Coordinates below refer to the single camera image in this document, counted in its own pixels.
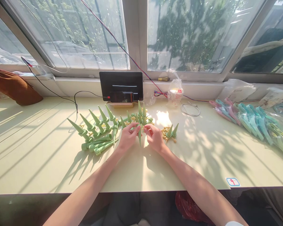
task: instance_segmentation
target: hand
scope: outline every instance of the hand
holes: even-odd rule
[[[144,126],[144,132],[147,134],[147,140],[151,148],[159,154],[167,147],[164,143],[161,130],[152,124]]]
[[[138,135],[138,132],[141,129],[141,126],[138,126],[133,130],[130,129],[138,124],[138,122],[132,122],[123,129],[122,136],[119,142],[119,147],[121,148],[121,150],[127,151],[134,144],[136,136]]]

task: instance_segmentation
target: red bag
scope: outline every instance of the red bag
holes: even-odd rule
[[[178,191],[176,193],[175,204],[184,219],[215,225],[197,206],[187,191]]]

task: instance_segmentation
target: window frame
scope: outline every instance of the window frame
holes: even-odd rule
[[[283,83],[283,74],[250,74],[250,73],[232,73],[231,70],[239,59],[244,49],[252,40],[261,23],[264,21],[269,11],[277,0],[265,0],[261,9],[257,12],[253,22],[248,27],[246,33],[242,37],[240,43],[235,49],[233,55],[229,58],[221,73],[206,72],[176,72],[185,81],[197,82],[223,82],[229,78],[237,78],[247,82],[260,83]],[[136,63],[144,70],[151,79],[159,77],[169,77],[174,79],[172,72],[148,71],[147,70],[147,36],[148,36],[148,0],[122,0],[125,29],[128,43],[128,52]],[[22,45],[39,63],[39,65],[47,73],[52,73],[57,77],[83,77],[83,78],[99,78],[100,71],[139,71],[137,66],[131,59],[129,70],[108,70],[108,69],[88,69],[88,68],[64,68],[52,67],[50,58],[42,50],[42,48],[30,35],[28,27],[17,17],[12,5],[8,0],[0,0],[0,18],[7,27],[14,33]],[[8,71],[29,72],[26,65],[0,64],[0,68]]]

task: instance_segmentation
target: coiled white cable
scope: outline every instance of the coiled white cable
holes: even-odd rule
[[[192,106],[192,107],[194,107],[194,108],[196,108],[199,112],[198,112],[198,114],[197,115],[194,115],[194,114],[190,114],[190,113],[187,113],[186,111],[185,111],[185,106]],[[181,105],[181,112],[182,113],[184,113],[184,114],[186,114],[186,115],[189,115],[189,116],[192,116],[192,117],[197,117],[197,116],[199,116],[200,115],[200,108],[197,106],[197,105],[195,105],[195,104],[191,104],[190,102],[188,102],[188,104],[182,104]]]

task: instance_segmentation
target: brown bag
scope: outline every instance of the brown bag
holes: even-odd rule
[[[19,105],[32,105],[43,100],[30,84],[20,76],[0,69],[0,92]]]

